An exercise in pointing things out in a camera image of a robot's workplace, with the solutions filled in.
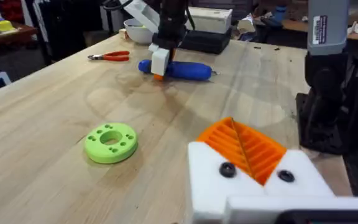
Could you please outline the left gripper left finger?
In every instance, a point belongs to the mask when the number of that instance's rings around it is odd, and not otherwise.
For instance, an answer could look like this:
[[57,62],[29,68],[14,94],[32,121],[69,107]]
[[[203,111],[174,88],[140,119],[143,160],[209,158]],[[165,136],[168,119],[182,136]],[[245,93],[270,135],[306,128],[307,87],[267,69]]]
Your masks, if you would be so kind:
[[231,117],[205,129],[188,144],[187,222],[221,223],[229,197],[263,195],[264,188],[249,171]]

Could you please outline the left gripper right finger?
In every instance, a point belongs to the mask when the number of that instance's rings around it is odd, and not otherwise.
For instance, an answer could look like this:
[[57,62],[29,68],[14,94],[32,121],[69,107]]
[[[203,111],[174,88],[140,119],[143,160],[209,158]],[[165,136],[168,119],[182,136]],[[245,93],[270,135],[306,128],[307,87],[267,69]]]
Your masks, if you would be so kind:
[[232,121],[239,149],[232,157],[239,188],[249,195],[333,196],[334,192],[309,157]]

